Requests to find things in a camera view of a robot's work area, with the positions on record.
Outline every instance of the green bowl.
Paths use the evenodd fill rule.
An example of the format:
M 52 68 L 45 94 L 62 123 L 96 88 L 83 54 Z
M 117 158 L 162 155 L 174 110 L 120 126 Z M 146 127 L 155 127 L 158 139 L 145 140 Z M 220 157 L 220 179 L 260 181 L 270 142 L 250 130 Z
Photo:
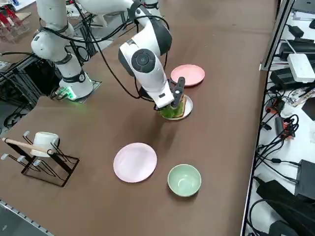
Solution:
M 194 166 L 181 164 L 169 172 L 167 183 L 176 195 L 190 197 L 200 189 L 201 175 Z

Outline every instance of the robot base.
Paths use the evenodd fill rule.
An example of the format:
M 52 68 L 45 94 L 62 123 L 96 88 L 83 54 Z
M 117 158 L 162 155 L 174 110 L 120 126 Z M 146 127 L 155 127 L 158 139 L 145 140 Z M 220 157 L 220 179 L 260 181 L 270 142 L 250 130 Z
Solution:
M 64 80 L 61 80 L 59 86 L 67 88 L 69 90 L 67 98 L 71 101 L 85 97 L 93 91 L 93 82 L 89 79 L 86 73 L 85 81 L 82 83 L 67 83 Z

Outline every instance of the floor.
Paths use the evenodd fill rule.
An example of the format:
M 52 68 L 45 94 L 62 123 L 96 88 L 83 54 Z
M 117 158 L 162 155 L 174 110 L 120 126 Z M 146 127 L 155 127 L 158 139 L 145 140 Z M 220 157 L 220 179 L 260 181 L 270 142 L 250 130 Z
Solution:
M 19 211 L 0 201 L 0 236 L 52 236 Z

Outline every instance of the green light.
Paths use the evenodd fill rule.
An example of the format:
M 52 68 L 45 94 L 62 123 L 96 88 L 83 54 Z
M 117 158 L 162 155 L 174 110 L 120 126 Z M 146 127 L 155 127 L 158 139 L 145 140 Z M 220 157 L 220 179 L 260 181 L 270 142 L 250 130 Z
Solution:
M 67 94 L 68 97 L 72 100 L 74 100 L 77 96 L 74 94 L 73 90 L 71 87 L 67 87 Z

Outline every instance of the red item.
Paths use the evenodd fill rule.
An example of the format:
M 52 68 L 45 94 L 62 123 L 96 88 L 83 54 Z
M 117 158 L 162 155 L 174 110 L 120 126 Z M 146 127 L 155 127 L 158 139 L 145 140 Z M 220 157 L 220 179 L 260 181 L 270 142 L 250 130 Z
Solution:
M 8 6 L 4 6 L 6 13 L 8 14 L 8 17 L 13 21 L 14 24 L 17 24 L 18 26 L 22 25 L 22 21 L 19 19 L 19 17 L 9 9 Z
M 0 21 L 4 24 L 8 31 L 11 31 L 11 24 L 2 13 L 0 13 Z

